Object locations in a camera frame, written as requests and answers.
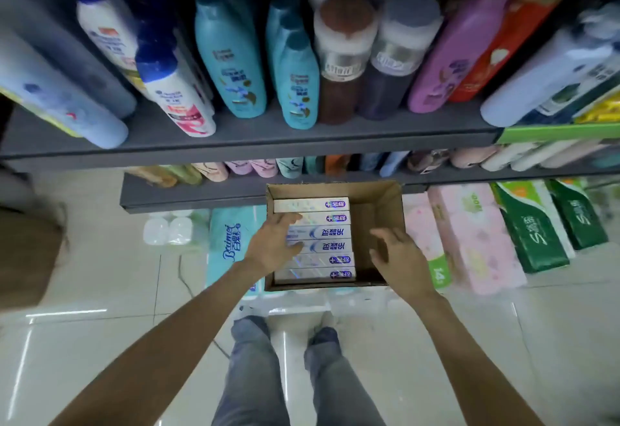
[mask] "pink tissue package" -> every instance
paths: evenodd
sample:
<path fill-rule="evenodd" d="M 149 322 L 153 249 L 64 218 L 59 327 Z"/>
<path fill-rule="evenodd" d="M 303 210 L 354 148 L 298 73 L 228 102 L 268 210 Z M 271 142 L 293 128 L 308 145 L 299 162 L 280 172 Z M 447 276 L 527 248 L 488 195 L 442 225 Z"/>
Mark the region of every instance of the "pink tissue package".
<path fill-rule="evenodd" d="M 457 284 L 488 295 L 527 282 L 487 183 L 431 187 L 428 193 Z"/>

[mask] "leg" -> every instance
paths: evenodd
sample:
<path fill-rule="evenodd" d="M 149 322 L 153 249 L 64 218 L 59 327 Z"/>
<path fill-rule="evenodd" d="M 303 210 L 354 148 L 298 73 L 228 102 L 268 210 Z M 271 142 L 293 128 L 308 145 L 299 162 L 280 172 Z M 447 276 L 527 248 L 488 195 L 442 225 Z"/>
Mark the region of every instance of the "leg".
<path fill-rule="evenodd" d="M 280 363 L 265 319 L 250 315 L 232 328 L 235 344 L 212 426 L 289 426 Z"/>
<path fill-rule="evenodd" d="M 372 398 L 342 355 L 335 329 L 310 338 L 304 354 L 318 426 L 385 426 Z"/>

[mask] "person's right hand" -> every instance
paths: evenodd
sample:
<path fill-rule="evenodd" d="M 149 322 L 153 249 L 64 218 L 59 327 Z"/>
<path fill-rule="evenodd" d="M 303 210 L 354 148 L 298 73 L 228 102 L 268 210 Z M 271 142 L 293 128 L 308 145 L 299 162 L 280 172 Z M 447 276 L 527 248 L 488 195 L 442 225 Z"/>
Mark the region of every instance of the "person's right hand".
<path fill-rule="evenodd" d="M 394 292 L 409 304 L 438 296 L 429 262 L 409 235 L 398 228 L 377 228 L 370 233 L 386 244 L 388 261 L 374 249 L 370 249 L 370 258 Z"/>

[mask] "brown cardboard box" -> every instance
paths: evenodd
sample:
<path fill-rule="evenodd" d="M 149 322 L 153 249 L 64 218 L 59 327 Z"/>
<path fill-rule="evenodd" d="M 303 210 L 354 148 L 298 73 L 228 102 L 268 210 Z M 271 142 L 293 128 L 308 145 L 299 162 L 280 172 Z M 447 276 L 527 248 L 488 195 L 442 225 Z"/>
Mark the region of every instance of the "brown cardboard box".
<path fill-rule="evenodd" d="M 274 213 L 275 199 L 349 198 L 351 206 L 351 238 L 355 255 L 355 281 L 306 284 L 275 284 L 274 275 L 265 278 L 266 291 L 309 289 L 315 287 L 384 286 L 385 280 L 370 261 L 368 250 L 378 249 L 385 259 L 386 249 L 379 245 L 369 230 L 374 227 L 396 227 L 405 232 L 402 212 L 402 188 L 395 180 L 363 183 L 268 184 L 267 216 Z"/>

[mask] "hand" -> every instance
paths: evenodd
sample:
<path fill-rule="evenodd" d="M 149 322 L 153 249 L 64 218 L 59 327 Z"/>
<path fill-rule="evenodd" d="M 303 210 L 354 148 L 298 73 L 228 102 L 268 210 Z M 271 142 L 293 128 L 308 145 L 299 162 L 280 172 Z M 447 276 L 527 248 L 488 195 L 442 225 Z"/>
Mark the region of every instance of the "hand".
<path fill-rule="evenodd" d="M 302 242 L 289 246 L 286 244 L 288 226 L 294 224 L 301 215 L 296 212 L 284 212 L 270 215 L 247 246 L 244 261 L 252 262 L 260 277 L 273 273 L 284 263 L 299 254 L 304 248 Z"/>
<path fill-rule="evenodd" d="M 429 262 L 409 235 L 398 228 L 372 229 L 370 233 L 388 247 L 387 262 L 374 249 L 370 249 L 370 259 L 394 292 L 410 305 L 438 297 Z"/>

